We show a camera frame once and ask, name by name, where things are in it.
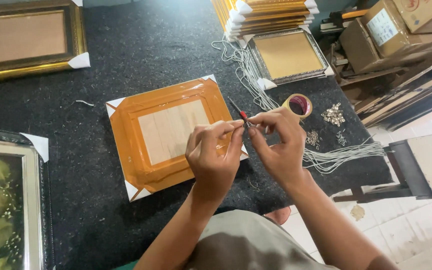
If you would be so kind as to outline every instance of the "cardboard box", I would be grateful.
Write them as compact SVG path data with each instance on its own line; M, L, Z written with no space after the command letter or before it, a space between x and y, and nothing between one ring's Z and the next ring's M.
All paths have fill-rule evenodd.
M409 65L423 61L431 51L417 52L405 56L393 56L384 58L378 54L376 47L363 26L360 18L357 18L339 36L341 46L355 73L366 73L377 70Z
M384 58L432 50L432 34L411 34L392 0L377 2L361 22Z
M432 33L432 0L393 0L411 33Z

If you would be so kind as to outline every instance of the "tape roll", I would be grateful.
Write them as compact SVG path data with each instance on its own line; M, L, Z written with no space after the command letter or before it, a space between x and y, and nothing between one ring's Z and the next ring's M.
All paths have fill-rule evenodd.
M313 104L305 95L290 95L283 103L283 107L299 115L301 119L308 117L313 112Z

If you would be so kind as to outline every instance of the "hanging string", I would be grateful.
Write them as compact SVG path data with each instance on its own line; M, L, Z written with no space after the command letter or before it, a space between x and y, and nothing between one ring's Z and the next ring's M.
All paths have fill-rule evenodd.
M222 48L215 46L216 43L221 43ZM259 78L259 71L255 63L251 59L251 53L242 49L239 44L236 46L231 42L222 38L220 41L211 42L211 46L219 51L223 51L221 59L224 62L234 61L238 63L236 68L236 76L244 88L253 96L253 102L264 111L270 111L279 107L279 104L272 98L268 97L264 90L259 88L257 83ZM366 144L370 139L368 138L361 145L349 146L327 153L318 153L309 149L304 149L303 161L311 163L305 168L314 167L321 174L330 174L334 172L341 164L366 157L386 156L385 151L381 147L381 143L375 142Z
M215 46L216 43L221 43L223 48ZM231 42L222 38L220 41L211 42L211 46L219 51L223 51L221 59L224 62L234 61L238 63L236 68L236 76L244 88L248 89L253 97L253 102L264 111L270 111L279 107L279 104L270 98L264 90L261 90L258 85L259 72L255 63L251 59L251 53L239 46L237 42Z
M372 144L366 144L370 138L371 137L360 145L348 146L327 153L318 153L305 148L303 161L312 163L312 165L306 166L305 168L314 167L321 174L330 174L341 166L341 164L351 160L386 156L384 149L381 147L381 143L374 142Z

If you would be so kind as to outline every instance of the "gold picture frame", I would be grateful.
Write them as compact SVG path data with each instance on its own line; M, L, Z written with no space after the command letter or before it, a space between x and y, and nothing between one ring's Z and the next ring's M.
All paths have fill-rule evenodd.
M10 32L17 27L20 32ZM70 61L81 55L87 57L87 64L71 65ZM82 7L71 0L0 5L0 79L88 66Z

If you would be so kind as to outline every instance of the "person's right hand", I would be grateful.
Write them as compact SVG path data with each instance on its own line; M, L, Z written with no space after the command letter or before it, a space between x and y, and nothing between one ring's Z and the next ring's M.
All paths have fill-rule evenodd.
M252 146L265 169L279 185L288 190L309 172L303 169L303 152L306 132L300 126L300 117L285 107L259 113L248 119L257 125L248 130ZM260 130L276 130L281 142L268 146Z

